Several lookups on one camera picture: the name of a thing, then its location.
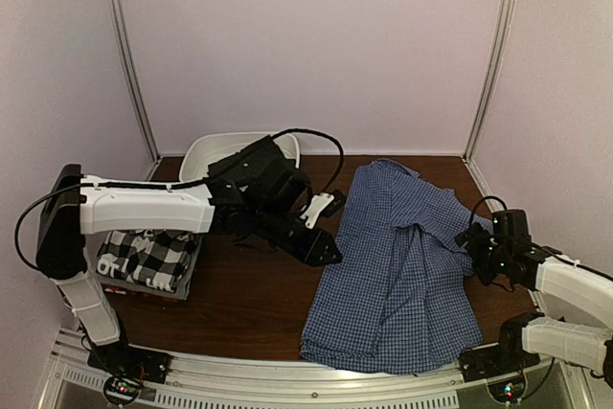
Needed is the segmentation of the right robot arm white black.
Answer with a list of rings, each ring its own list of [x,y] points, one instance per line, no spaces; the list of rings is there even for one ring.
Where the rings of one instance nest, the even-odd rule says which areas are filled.
[[[545,354],[592,371],[612,383],[612,278],[572,260],[549,246],[533,242],[527,215],[519,209],[492,214],[490,230],[469,219],[455,237],[472,260],[483,285],[504,275],[510,284],[550,296],[593,317],[588,326],[524,313],[503,323],[491,364],[507,373],[533,354]]]

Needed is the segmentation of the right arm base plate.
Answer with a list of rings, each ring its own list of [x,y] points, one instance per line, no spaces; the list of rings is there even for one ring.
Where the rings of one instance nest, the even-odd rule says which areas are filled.
[[[461,352],[458,362],[464,382],[491,379],[501,375],[519,373],[541,361],[536,353],[520,352],[506,355],[499,344],[488,344]]]

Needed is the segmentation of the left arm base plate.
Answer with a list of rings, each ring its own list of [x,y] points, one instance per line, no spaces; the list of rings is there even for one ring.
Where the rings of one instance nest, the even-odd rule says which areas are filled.
[[[116,377],[125,377],[137,382],[166,382],[171,356],[132,347],[123,342],[90,347],[87,364]]]

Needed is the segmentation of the blue checked long sleeve shirt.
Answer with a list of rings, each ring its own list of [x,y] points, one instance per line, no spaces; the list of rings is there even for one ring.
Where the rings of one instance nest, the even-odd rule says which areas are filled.
[[[300,356],[358,373],[417,375],[479,346],[465,294],[471,258],[455,238],[470,211],[392,160],[355,171],[336,244],[309,310]]]

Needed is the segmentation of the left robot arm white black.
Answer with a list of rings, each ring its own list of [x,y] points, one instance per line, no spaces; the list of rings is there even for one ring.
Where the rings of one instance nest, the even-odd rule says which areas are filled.
[[[209,174],[184,183],[117,182],[67,165],[42,199],[35,264],[101,347],[102,361],[127,375],[138,355],[125,343],[121,322],[95,279],[85,255],[87,236],[132,230],[254,235],[319,267],[342,261],[333,236],[316,223],[344,200],[340,192],[313,193],[309,178],[284,160],[272,161],[250,179]]]

